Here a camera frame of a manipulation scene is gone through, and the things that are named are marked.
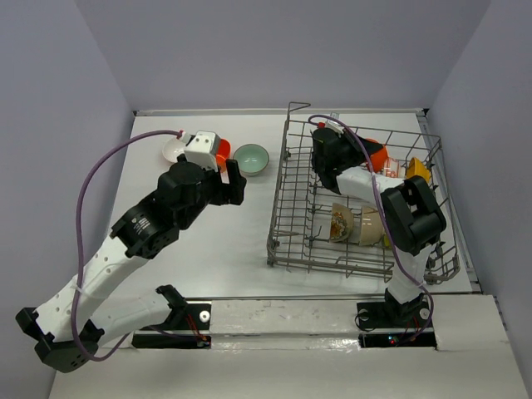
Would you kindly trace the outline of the grey wire dish rack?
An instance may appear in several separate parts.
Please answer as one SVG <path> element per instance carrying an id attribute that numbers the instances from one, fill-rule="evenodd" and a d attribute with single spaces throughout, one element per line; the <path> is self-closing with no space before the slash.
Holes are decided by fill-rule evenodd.
<path id="1" fill-rule="evenodd" d="M 346 278 L 359 276 L 388 282 L 395 259 L 383 240 L 359 246 L 354 239 L 341 243 L 329 239 L 334 204 L 348 207 L 355 218 L 362 215 L 366 205 L 354 197 L 326 190 L 313 171 L 313 126 L 308 124 L 313 113 L 308 103 L 291 101 L 288 104 L 268 232 L 268 264 L 287 270 L 300 268 L 307 272 L 340 273 Z M 446 183 L 438 167 L 442 156 L 441 139 L 420 131 L 371 127 L 361 122 L 353 122 L 351 127 L 360 136 L 382 143 L 389 156 L 398 160 L 402 167 L 416 158 L 428 168 L 429 186 L 446 217 L 447 227 L 427 262 L 425 282 L 438 285 L 453 279 L 461 265 Z"/>

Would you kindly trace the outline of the orange round bowl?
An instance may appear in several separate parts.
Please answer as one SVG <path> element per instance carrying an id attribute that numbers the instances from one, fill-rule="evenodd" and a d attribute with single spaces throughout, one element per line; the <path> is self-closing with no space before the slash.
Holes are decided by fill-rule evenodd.
<path id="1" fill-rule="evenodd" d="M 367 153 L 370 155 L 370 163 L 367 163 L 367 168 L 375 173 L 380 173 L 388 159 L 387 148 L 374 139 L 367 138 L 364 143 Z"/>

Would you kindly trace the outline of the red white patterned bowl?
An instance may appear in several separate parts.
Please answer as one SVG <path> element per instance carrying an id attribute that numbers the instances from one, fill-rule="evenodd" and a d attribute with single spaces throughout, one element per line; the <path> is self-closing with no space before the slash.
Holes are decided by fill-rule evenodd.
<path id="1" fill-rule="evenodd" d="M 382 174 L 390 178 L 404 179 L 406 177 L 406 168 L 399 160 L 387 158 L 382 168 Z"/>

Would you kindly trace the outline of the beige painted ceramic bowl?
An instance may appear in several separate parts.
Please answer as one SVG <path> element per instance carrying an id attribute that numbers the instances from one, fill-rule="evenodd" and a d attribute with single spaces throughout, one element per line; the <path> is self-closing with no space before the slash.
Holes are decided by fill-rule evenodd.
<path id="1" fill-rule="evenodd" d="M 330 242 L 344 242 L 348 240 L 354 225 L 354 216 L 352 211 L 338 203 L 332 204 L 331 223 L 329 230 Z"/>

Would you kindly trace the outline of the yellow bowl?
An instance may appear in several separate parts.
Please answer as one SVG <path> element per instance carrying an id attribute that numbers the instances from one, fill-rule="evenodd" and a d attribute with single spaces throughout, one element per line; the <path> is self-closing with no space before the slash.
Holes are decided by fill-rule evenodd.
<path id="1" fill-rule="evenodd" d="M 423 178 L 427 184 L 430 183 L 430 170 L 421 160 L 417 159 L 416 157 L 412 157 L 408 167 L 406 168 L 406 177 L 410 179 L 415 176 Z"/>

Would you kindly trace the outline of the lime green bowl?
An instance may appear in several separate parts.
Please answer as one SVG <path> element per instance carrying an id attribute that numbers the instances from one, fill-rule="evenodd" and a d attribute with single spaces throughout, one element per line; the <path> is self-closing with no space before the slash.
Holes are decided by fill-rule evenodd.
<path id="1" fill-rule="evenodd" d="M 386 234 L 383 236 L 383 244 L 388 249 L 392 247 L 392 243 Z"/>

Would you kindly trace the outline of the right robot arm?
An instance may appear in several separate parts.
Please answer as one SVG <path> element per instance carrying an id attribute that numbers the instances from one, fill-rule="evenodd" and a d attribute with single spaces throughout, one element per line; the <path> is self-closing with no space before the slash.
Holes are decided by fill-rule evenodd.
<path id="1" fill-rule="evenodd" d="M 376 210 L 396 260 L 381 302 L 358 307 L 360 327 L 402 328 L 433 302 L 423 286 L 427 261 L 446 230 L 446 217 L 426 179 L 382 174 L 384 145 L 347 127 L 319 123 L 312 132 L 311 165 L 322 185 L 337 195 L 357 198 Z"/>

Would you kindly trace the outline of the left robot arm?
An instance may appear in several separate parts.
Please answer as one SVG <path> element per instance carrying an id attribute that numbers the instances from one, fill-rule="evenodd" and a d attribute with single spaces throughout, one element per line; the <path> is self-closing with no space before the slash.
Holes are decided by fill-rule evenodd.
<path id="1" fill-rule="evenodd" d="M 162 174 L 154 191 L 128 209 L 101 247 L 57 294 L 36 308 L 23 308 L 16 321 L 36 341 L 41 362 L 68 373 L 84 366 L 100 345 L 137 329 L 175 328 L 188 323 L 188 303 L 170 284 L 119 308 L 102 308 L 137 269 L 178 240 L 208 205 L 240 205 L 246 179 L 236 160 L 227 160 L 228 182 L 219 171 L 180 160 Z"/>

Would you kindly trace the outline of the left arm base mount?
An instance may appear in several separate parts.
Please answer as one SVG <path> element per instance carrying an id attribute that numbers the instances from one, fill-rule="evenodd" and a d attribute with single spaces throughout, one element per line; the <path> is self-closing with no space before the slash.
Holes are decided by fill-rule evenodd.
<path id="1" fill-rule="evenodd" d="M 212 303 L 189 302 L 171 285 L 159 286 L 155 291 L 167 302 L 166 319 L 135 332 L 131 346 L 136 349 L 210 349 Z"/>

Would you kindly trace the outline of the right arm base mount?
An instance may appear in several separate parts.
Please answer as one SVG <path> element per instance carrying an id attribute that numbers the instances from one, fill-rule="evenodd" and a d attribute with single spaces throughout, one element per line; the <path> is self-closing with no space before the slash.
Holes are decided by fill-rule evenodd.
<path id="1" fill-rule="evenodd" d="M 382 301 L 358 303 L 354 322 L 359 344 L 362 348 L 436 348 L 430 311 L 423 293 L 406 303 L 399 303 L 389 292 Z"/>

